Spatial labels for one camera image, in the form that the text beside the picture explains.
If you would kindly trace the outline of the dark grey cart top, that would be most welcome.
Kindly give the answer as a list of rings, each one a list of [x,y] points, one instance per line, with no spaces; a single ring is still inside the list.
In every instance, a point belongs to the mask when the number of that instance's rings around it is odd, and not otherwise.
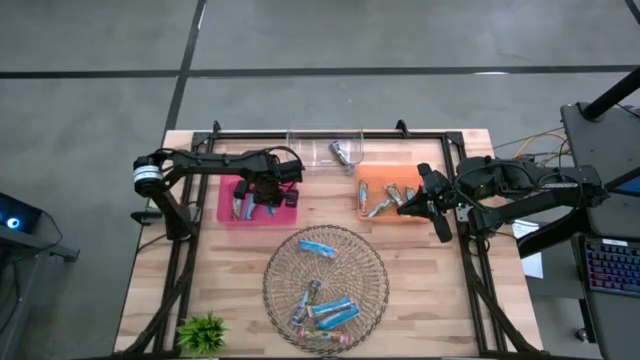
[[[614,108],[591,122],[577,104],[562,106],[560,113],[576,165],[593,166],[605,184],[640,168],[639,118]],[[612,194],[585,214],[599,235],[640,239],[640,197]]]

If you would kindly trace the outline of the round woven wicker basket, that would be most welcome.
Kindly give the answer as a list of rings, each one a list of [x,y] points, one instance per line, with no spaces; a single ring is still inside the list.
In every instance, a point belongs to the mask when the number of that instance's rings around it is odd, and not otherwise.
[[[335,259],[299,249],[308,240],[335,248]],[[318,329],[316,323],[329,315],[310,318],[301,326],[291,322],[293,313],[310,281],[322,285],[311,305],[338,300],[344,296],[358,304],[358,317],[333,330],[349,336],[347,344],[306,341],[300,327]],[[306,352],[335,355],[348,351],[371,335],[380,323],[389,300],[388,273],[380,255],[359,234],[336,225],[318,225],[289,236],[272,254],[263,275],[263,302],[276,332],[287,342]]]

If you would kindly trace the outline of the silver tan granola bar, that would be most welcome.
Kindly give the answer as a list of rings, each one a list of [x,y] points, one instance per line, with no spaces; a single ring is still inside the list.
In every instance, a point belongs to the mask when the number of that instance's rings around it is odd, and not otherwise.
[[[381,212],[384,212],[385,210],[387,210],[391,205],[394,205],[395,201],[392,199],[386,199],[382,202],[380,202],[379,204],[377,204],[368,214],[367,216],[369,218],[371,217],[375,217],[378,214],[380,214]]]

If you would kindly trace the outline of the clear plastic bin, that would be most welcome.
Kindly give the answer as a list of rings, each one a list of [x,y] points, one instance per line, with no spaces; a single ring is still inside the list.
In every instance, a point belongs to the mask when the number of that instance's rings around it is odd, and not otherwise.
[[[356,166],[364,159],[364,133],[361,129],[350,130],[291,130],[286,134],[287,146],[302,160],[310,171],[337,171],[346,174],[328,149],[338,141],[352,164]]]

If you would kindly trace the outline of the white paper sheet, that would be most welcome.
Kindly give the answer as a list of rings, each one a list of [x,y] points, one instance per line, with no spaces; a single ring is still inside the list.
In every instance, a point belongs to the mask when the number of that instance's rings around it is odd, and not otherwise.
[[[517,239],[517,242],[520,242],[525,235],[533,233],[539,228],[539,224],[524,220],[515,220],[512,224],[512,232]],[[542,256],[540,253],[535,253],[526,258],[522,258],[521,263],[526,276],[537,279],[544,278]]]

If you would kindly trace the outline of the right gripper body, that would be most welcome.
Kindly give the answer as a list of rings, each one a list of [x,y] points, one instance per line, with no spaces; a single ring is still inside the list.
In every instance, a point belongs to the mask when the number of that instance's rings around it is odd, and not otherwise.
[[[429,196],[427,205],[434,212],[433,217],[425,218],[432,222],[440,242],[447,243],[453,238],[446,219],[446,212],[453,207],[452,200],[455,198],[451,183],[441,172],[433,170],[427,163],[420,163],[417,169],[423,180],[419,193]]]

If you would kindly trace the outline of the black cart leg bar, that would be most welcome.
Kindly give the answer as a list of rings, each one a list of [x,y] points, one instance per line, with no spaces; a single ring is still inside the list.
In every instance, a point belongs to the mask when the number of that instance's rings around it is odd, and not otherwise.
[[[560,219],[546,224],[518,240],[521,259],[570,240],[577,232],[589,232],[591,226],[587,211],[574,209]]]

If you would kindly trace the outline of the backlit computer keyboard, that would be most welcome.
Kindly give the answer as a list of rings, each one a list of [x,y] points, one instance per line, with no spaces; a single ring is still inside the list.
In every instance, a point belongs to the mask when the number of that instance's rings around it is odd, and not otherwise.
[[[588,239],[584,260],[591,290],[640,297],[640,243]]]

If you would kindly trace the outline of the black slanted pole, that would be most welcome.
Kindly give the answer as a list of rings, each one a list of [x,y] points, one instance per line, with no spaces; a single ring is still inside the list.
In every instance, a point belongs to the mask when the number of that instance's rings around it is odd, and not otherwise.
[[[640,67],[637,67],[602,95],[581,110],[582,116],[591,122],[600,122],[600,117],[614,105],[640,88]]]

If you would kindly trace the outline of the pink plastic tray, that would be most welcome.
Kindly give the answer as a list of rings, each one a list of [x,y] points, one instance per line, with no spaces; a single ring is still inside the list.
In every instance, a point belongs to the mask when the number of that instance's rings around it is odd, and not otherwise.
[[[293,225],[297,220],[297,208],[296,207],[277,207],[276,215],[269,216],[267,214],[267,207],[264,205],[257,205],[253,212],[252,219],[246,221],[244,219],[244,211],[247,205],[247,200],[250,199],[248,195],[242,203],[242,215],[239,220],[231,219],[231,203],[233,197],[233,191],[236,184],[242,180],[239,176],[221,176],[219,182],[218,199],[216,220],[227,227],[258,227],[258,226],[284,226]]]

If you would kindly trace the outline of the red logo Chewy granola bar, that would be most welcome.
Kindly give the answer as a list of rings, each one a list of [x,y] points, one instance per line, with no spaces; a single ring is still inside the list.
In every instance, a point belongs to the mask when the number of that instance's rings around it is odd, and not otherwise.
[[[337,344],[347,344],[349,336],[339,330],[320,330],[309,327],[300,327],[298,335],[301,339],[314,342],[330,342]]]

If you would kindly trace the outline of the grey metal stand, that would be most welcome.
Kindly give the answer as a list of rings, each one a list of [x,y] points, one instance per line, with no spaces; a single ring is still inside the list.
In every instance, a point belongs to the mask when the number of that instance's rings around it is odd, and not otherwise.
[[[0,360],[13,360],[49,256],[75,262],[79,249],[0,227]]]

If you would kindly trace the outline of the orange plastic tray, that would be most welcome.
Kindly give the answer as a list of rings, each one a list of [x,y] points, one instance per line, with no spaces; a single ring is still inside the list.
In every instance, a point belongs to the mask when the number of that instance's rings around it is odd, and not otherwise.
[[[397,213],[399,206],[391,205],[387,210],[375,217],[362,216],[358,210],[358,182],[360,179],[368,183],[367,214],[380,202],[391,199],[385,186],[395,183],[403,198],[406,200],[405,187],[410,186],[417,192],[422,179],[418,175],[415,165],[364,165],[356,168],[356,214],[362,221],[380,224],[426,224],[428,220],[422,217],[401,216]]]

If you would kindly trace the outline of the dark purple silver granola bar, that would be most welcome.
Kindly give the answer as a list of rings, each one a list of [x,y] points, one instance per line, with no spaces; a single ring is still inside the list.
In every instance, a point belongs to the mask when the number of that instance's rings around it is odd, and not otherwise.
[[[333,141],[328,145],[328,149],[331,154],[335,157],[338,163],[344,168],[346,174],[352,174],[355,168],[355,165],[351,163],[347,154],[340,147],[338,141]]]
[[[312,280],[307,285],[292,316],[291,322],[294,326],[301,326],[303,324],[308,314],[307,307],[314,302],[321,285],[322,283],[319,280]]]

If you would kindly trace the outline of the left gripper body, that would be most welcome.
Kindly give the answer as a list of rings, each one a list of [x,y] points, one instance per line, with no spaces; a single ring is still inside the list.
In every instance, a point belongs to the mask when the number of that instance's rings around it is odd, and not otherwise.
[[[299,200],[299,191],[295,182],[249,183],[246,180],[240,180],[234,188],[233,197],[244,200],[248,195],[253,196],[256,204],[270,207],[296,207]]]

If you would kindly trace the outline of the grey desk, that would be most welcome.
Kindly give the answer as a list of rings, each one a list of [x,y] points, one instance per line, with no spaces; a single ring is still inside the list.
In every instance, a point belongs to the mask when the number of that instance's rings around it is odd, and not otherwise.
[[[604,360],[640,360],[640,297],[591,290],[586,278],[584,243],[602,238],[587,233],[572,237],[578,274],[582,284],[588,313],[587,328]]]

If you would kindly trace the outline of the small green artificial plant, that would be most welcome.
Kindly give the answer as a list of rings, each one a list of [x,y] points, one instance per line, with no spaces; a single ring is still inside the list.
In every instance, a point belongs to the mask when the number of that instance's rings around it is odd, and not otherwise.
[[[191,316],[177,328],[177,345],[189,355],[213,355],[226,345],[228,331],[224,319],[211,312]]]

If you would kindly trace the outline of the black computer with blue light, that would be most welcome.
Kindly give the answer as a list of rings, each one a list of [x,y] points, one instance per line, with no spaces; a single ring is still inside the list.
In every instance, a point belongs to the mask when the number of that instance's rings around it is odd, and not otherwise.
[[[41,209],[0,193],[0,226],[32,234],[41,215]]]

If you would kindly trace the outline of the tablet with blue screen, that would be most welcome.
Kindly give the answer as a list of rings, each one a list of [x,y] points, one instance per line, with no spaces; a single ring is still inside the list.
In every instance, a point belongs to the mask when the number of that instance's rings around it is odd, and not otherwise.
[[[640,167],[608,182],[605,189],[610,193],[640,197]]]

